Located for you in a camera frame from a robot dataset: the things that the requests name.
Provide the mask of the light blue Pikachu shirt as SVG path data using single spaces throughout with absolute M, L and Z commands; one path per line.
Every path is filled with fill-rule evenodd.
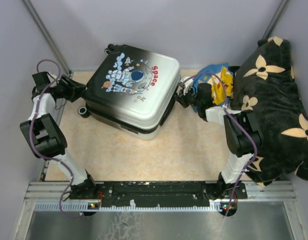
M 234 74 L 230 71 L 227 62 L 210 64 L 202 68 L 193 79 L 193 90 L 197 92 L 198 85 L 211 85 L 213 103 L 217 106 L 227 105 L 234 95 Z

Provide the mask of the black suitcase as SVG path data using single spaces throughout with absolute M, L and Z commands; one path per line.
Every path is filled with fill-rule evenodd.
M 154 139 L 174 107 L 180 63 L 126 44 L 109 44 L 104 51 L 81 96 L 87 111 L 142 140 Z

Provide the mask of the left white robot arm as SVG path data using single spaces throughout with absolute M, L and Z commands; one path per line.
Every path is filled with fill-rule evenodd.
M 19 125 L 24 138 L 37 158 L 52 162 L 67 176 L 72 198 L 95 197 L 98 186 L 69 153 L 66 137 L 55 120 L 57 100 L 76 101 L 85 91 L 85 85 L 65 75 L 57 77 L 46 71 L 32 77 L 35 82 L 33 109 L 28 120 Z

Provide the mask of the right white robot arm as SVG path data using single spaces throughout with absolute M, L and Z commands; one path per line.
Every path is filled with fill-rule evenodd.
M 228 160 L 215 185 L 206 189 L 207 197 L 213 200 L 233 198 L 242 175 L 256 159 L 264 141 L 256 116 L 251 110 L 231 110 L 226 104 L 215 105 L 212 87 L 207 83 L 200 83 L 194 89 L 193 81 L 186 78 L 178 87 L 174 96 L 183 108 L 195 107 L 201 119 L 219 124 L 225 133 Z

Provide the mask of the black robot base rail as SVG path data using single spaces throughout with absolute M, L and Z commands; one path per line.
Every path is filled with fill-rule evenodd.
M 246 199 L 245 184 L 217 181 L 104 181 L 71 186 L 71 200 L 96 200 L 101 206 L 137 208 L 208 207 L 210 200 Z

